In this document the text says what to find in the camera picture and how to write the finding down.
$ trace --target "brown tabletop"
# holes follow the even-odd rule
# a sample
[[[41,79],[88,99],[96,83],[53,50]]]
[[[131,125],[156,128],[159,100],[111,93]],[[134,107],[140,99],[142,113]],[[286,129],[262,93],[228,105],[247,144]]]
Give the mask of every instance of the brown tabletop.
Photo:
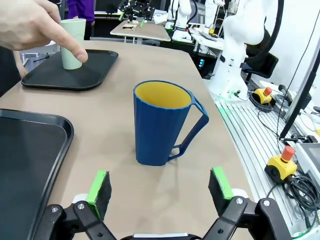
[[[147,22],[143,27],[140,27],[140,24],[138,24],[135,30],[122,29],[123,25],[126,23],[126,20],[120,23],[110,32],[110,34],[132,38],[154,39],[165,42],[171,41],[165,27],[161,24]]]
[[[68,207],[75,195],[89,191],[98,170],[108,170],[112,196],[104,222],[117,238],[172,232],[203,236],[217,218],[208,190],[212,166],[222,166],[231,186],[244,189],[252,199],[231,137],[187,53],[108,41],[86,41],[85,47],[119,53],[98,88],[69,92],[18,83],[0,98],[0,108],[61,115],[74,126],[50,204]],[[165,166],[141,165],[135,157],[133,88],[144,80],[166,80],[192,91],[210,118],[185,154]],[[178,143],[200,116],[192,106]],[[88,238],[81,233],[74,239]],[[233,239],[251,237],[238,229]]]

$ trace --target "black chair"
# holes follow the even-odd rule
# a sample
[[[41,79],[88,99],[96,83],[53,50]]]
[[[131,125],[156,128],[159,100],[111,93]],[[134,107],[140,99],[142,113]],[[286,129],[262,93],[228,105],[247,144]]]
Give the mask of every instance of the black chair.
[[[245,83],[248,84],[249,80],[251,79],[252,74],[256,74],[258,76],[261,76],[265,79],[268,79],[271,77],[279,59],[268,52],[266,55],[265,61],[263,65],[259,69],[244,69],[242,70],[244,73],[248,74],[245,79]]]

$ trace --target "tray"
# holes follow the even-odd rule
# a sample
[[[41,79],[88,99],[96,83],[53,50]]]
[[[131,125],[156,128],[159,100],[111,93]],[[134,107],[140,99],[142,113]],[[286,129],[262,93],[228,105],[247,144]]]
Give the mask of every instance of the tray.
[[[73,137],[64,117],[0,109],[0,239],[33,239]]]
[[[87,91],[98,87],[115,63],[118,53],[107,50],[86,50],[88,61],[75,70],[62,65],[61,52],[29,72],[21,83],[28,88]]]

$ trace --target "bolt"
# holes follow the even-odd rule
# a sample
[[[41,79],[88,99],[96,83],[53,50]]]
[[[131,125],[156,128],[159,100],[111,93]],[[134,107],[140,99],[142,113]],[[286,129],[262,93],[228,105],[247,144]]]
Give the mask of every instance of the bolt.
[[[241,198],[235,200],[236,204],[242,204],[244,201]]]
[[[82,203],[78,205],[78,209],[84,209],[84,208],[85,208],[85,205],[83,205]]]
[[[266,207],[270,206],[270,202],[268,200],[264,200],[263,201],[263,205],[265,205]]]
[[[57,207],[54,207],[51,209],[51,212],[55,213],[56,211],[58,211],[58,208]]]

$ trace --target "metal slatted surface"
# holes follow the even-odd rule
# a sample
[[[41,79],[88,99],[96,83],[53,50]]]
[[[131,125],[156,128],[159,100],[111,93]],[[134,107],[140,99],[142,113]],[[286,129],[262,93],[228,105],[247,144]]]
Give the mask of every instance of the metal slatted surface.
[[[248,178],[254,200],[265,198],[275,184],[264,169],[270,157],[278,155],[284,145],[278,144],[276,135],[263,126],[258,119],[259,110],[251,103],[215,103],[232,136],[244,171]],[[261,112],[261,121],[274,132],[277,132],[278,114]],[[279,132],[285,123],[279,120]],[[276,187],[271,198],[275,199],[291,233],[306,229],[302,213],[294,200],[289,199],[282,187]]]

